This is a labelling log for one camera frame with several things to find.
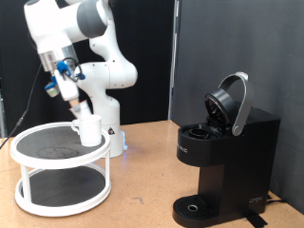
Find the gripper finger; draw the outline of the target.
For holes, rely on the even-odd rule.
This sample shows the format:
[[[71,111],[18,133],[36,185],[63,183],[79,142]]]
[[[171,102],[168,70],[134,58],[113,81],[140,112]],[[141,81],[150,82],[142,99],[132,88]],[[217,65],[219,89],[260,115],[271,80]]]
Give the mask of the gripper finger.
[[[79,100],[78,99],[71,100],[69,101],[69,104],[70,104],[69,110],[72,112],[72,114],[74,116],[79,116],[82,111]]]

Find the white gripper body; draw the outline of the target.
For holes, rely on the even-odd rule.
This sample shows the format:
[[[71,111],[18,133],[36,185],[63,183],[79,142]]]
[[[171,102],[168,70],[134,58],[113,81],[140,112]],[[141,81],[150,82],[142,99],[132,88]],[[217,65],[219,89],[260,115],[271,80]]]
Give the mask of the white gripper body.
[[[78,87],[69,77],[62,76],[58,69],[54,71],[54,76],[64,101],[73,101],[79,97]]]

